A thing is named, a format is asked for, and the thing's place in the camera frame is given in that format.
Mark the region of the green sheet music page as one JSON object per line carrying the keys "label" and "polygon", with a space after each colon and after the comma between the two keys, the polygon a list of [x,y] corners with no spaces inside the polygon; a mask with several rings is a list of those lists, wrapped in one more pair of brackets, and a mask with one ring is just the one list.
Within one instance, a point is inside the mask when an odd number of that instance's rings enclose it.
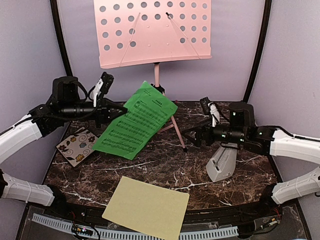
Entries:
{"label": "green sheet music page", "polygon": [[133,160],[178,109],[146,81],[124,107],[127,113],[112,120],[93,150]]}

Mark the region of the pink perforated music stand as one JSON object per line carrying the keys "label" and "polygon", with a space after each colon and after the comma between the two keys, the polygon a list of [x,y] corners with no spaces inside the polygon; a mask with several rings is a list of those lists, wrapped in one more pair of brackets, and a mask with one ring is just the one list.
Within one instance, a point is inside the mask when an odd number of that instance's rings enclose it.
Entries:
{"label": "pink perforated music stand", "polygon": [[96,0],[93,3],[102,69],[211,57],[209,0]]}

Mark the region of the yellow paper sheet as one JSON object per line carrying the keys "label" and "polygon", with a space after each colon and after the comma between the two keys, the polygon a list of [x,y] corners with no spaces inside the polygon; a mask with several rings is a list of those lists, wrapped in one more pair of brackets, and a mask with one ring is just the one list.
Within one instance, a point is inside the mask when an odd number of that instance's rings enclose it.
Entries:
{"label": "yellow paper sheet", "polygon": [[102,218],[164,240],[179,238],[190,195],[122,176]]}

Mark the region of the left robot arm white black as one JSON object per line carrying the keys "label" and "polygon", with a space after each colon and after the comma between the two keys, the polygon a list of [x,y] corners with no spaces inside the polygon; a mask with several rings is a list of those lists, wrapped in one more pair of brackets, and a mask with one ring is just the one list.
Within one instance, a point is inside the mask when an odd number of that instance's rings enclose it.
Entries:
{"label": "left robot arm white black", "polygon": [[[71,121],[94,121],[96,127],[110,123],[127,113],[127,108],[105,95],[114,77],[102,73],[98,82],[86,90],[77,77],[63,76],[53,80],[52,93],[45,104],[30,110],[18,122],[0,134],[0,161],[44,138]],[[60,218],[71,213],[65,195],[53,185],[39,185],[0,173],[0,197],[50,207]]]}

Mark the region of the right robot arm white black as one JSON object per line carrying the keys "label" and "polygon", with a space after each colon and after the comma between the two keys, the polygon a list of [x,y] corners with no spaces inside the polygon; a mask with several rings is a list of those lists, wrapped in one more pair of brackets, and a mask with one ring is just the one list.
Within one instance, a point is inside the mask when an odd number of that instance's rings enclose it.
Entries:
{"label": "right robot arm white black", "polygon": [[[296,135],[278,125],[257,126],[251,104],[243,101],[230,103],[228,124],[220,122],[217,116],[219,110],[214,110],[215,104],[207,97],[202,98],[200,104],[209,120],[181,133],[196,147],[200,147],[202,142],[207,146],[221,142],[242,146],[261,156],[280,156],[320,163],[318,138]],[[292,180],[267,185],[260,202],[255,205],[255,213],[266,217],[277,205],[319,191],[320,169],[316,168]]]}

